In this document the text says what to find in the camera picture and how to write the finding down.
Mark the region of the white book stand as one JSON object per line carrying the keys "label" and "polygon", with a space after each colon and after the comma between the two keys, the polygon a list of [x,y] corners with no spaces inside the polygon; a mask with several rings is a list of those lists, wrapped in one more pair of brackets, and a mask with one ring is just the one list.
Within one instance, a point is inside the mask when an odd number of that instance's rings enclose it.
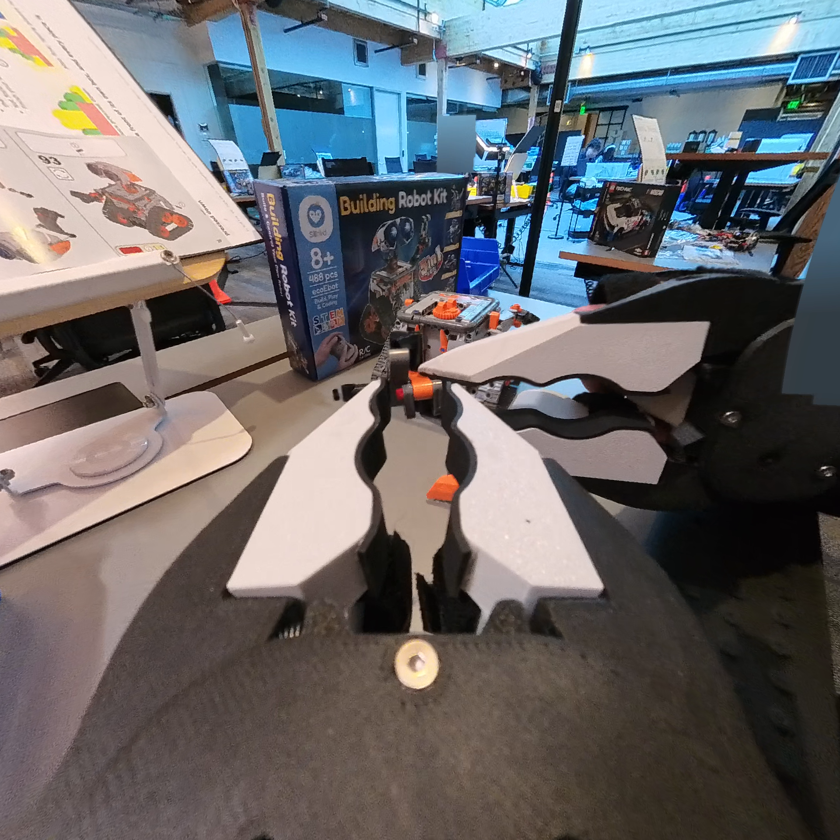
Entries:
{"label": "white book stand", "polygon": [[215,394],[164,397],[146,304],[155,285],[184,280],[195,290],[215,272],[164,249],[7,282],[2,324],[29,327],[59,310],[127,295],[146,395],[141,408],[2,453],[2,566],[247,455],[251,436]]}

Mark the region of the small blue bin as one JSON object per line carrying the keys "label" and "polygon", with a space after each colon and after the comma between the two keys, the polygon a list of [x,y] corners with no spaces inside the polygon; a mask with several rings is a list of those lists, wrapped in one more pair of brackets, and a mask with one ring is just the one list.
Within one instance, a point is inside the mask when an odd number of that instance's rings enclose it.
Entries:
{"label": "small blue bin", "polygon": [[463,237],[455,290],[460,295],[485,297],[499,277],[500,247],[495,238]]}

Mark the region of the black toy car box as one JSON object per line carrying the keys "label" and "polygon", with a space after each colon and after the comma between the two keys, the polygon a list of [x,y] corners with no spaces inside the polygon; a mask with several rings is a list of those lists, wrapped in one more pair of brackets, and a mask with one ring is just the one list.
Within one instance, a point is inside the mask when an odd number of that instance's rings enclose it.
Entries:
{"label": "black toy car box", "polygon": [[681,186],[605,181],[588,239],[639,258],[657,255]]}

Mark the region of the blue robot kit box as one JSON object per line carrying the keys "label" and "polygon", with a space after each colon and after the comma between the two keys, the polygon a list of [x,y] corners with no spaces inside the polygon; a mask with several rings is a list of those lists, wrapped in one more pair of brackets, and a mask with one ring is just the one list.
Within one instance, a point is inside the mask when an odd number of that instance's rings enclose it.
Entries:
{"label": "blue robot kit box", "polygon": [[291,368],[375,359],[405,299],[455,291],[467,196],[463,174],[256,181]]}

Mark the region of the black pole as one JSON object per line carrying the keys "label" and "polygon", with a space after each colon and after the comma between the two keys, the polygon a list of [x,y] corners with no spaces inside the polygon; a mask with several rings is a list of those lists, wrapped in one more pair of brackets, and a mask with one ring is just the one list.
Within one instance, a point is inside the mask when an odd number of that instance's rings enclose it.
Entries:
{"label": "black pole", "polygon": [[582,6],[582,1],[567,1],[564,9],[563,27],[560,34],[559,51],[554,70],[551,97],[549,99],[549,114],[545,124],[542,152],[539,160],[538,180],[532,198],[528,242],[521,267],[519,294],[525,298],[530,297],[532,289],[532,276],[536,265],[543,217],[550,191],[553,156],[556,151],[560,131],[561,115],[570,79],[571,62]]}

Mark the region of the dark desk mat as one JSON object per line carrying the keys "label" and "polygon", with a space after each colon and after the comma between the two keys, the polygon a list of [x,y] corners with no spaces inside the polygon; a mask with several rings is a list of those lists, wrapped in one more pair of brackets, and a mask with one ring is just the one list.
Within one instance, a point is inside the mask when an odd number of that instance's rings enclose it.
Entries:
{"label": "dark desk mat", "polygon": [[140,399],[123,384],[93,390],[32,408],[1,421],[1,452],[137,410]]}

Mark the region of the wooden workbench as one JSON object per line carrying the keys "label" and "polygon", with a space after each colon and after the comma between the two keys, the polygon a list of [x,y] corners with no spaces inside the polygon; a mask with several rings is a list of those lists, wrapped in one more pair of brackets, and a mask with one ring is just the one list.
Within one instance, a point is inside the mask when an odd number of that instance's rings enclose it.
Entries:
{"label": "wooden workbench", "polygon": [[560,258],[576,263],[581,277],[594,275],[600,270],[771,270],[775,261],[776,244],[761,238],[750,240],[750,237],[750,234],[740,235],[739,232],[727,230],[701,233],[698,227],[691,230],[671,229],[665,234],[656,255],[651,257],[631,255],[583,239],[564,245],[560,250]]}

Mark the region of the grey orange toy arm assembly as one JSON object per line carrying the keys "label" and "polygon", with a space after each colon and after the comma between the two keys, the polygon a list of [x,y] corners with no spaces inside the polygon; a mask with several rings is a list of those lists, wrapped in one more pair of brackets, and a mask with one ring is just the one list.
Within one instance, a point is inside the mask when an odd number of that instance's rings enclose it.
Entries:
{"label": "grey orange toy arm assembly", "polygon": [[444,398],[444,384],[412,369],[408,349],[389,349],[385,373],[393,406],[400,406],[406,420],[425,417],[439,419]]}

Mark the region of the instruction booklet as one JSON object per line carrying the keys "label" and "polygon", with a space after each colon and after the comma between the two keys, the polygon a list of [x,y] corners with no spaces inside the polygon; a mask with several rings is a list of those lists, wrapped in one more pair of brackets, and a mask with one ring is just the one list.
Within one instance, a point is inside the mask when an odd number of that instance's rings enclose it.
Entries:
{"label": "instruction booklet", "polygon": [[258,233],[70,2],[2,2],[2,316]]}

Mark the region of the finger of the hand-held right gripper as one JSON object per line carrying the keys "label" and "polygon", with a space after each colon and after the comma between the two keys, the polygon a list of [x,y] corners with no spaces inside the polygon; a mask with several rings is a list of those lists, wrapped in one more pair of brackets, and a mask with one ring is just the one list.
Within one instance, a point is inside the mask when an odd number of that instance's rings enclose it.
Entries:
{"label": "finger of the hand-held right gripper", "polygon": [[627,392],[662,392],[700,361],[709,322],[585,323],[574,313],[447,350],[419,371],[460,383],[549,385],[599,377]]}
{"label": "finger of the hand-held right gripper", "polygon": [[517,399],[507,424],[545,459],[578,478],[658,483],[667,455],[639,411],[600,411],[576,399]]}

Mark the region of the tracked toy robot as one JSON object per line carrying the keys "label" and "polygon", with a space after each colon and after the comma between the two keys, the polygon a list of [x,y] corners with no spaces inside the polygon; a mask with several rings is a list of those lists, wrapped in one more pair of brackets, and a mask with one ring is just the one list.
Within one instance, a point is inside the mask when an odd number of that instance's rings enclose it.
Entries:
{"label": "tracked toy robot", "polygon": [[[436,290],[416,300],[407,298],[381,348],[373,378],[387,384],[385,357],[389,349],[410,350],[412,369],[423,374],[421,366],[438,356],[539,321],[538,315],[521,305],[507,306],[493,297]],[[426,376],[448,382],[447,378]]]}

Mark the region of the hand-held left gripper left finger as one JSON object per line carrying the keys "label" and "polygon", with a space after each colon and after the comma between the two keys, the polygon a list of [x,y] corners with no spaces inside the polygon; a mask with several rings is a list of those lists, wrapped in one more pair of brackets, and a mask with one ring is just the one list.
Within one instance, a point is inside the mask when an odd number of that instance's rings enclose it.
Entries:
{"label": "hand-held left gripper left finger", "polygon": [[382,588],[387,533],[374,478],[385,462],[389,392],[372,381],[289,451],[231,573],[237,598],[334,606],[364,627],[364,596]]}

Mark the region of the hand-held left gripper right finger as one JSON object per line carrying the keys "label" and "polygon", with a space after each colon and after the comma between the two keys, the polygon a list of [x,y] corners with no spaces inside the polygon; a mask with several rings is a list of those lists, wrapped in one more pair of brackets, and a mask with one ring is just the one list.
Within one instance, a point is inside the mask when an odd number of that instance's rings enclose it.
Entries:
{"label": "hand-held left gripper right finger", "polygon": [[458,490],[445,541],[445,588],[488,624],[501,602],[526,617],[543,598],[595,599],[604,584],[538,450],[462,385],[448,385],[449,472]]}

